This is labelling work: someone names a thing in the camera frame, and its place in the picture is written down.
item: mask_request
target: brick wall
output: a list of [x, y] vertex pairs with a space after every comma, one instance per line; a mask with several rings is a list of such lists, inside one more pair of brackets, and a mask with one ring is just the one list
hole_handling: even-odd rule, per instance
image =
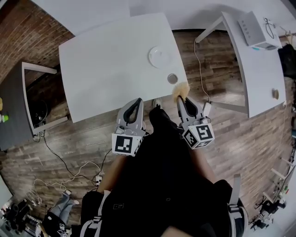
[[[8, 0], [0, 9], [0, 82], [19, 61], [60, 63], [58, 46], [74, 35], [30, 0]], [[26, 85], [40, 73], [26, 74]]]

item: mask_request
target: white sneaker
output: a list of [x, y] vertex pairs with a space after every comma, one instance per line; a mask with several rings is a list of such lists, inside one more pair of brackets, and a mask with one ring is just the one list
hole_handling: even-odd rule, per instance
[[160, 108], [162, 109], [161, 98], [156, 98], [156, 99], [153, 100], [153, 108], [156, 108], [156, 106], [160, 106]]

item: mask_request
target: green object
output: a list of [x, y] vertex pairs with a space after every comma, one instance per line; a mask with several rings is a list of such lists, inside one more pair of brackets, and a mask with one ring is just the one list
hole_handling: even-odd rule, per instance
[[2, 115], [2, 121], [6, 122], [8, 120], [8, 115]]

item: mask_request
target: yellow sponge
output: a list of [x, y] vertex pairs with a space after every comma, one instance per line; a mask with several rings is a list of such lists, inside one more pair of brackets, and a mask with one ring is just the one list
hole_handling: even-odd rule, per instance
[[188, 96], [190, 87], [188, 85], [188, 82], [181, 82], [178, 85], [176, 85], [173, 89], [173, 100], [175, 103], [177, 103], [177, 98], [180, 95], [182, 99], [185, 101], [185, 99]]

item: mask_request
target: white table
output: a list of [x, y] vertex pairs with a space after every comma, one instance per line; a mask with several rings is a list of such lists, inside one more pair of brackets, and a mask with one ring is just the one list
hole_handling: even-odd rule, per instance
[[[165, 49], [171, 63], [155, 68], [148, 59], [155, 46]], [[172, 94], [187, 81], [181, 56], [163, 13], [148, 14], [102, 25], [59, 47], [62, 80], [73, 122], [123, 107], [136, 98], [144, 101]]]
[[[215, 107], [248, 114], [249, 118], [267, 111], [286, 100], [284, 75], [277, 50], [254, 50], [248, 47], [239, 23], [228, 13], [202, 32], [195, 42], [199, 43], [223, 23], [230, 36], [245, 91], [245, 106], [212, 102]], [[272, 97], [272, 90], [279, 91], [279, 98]]]

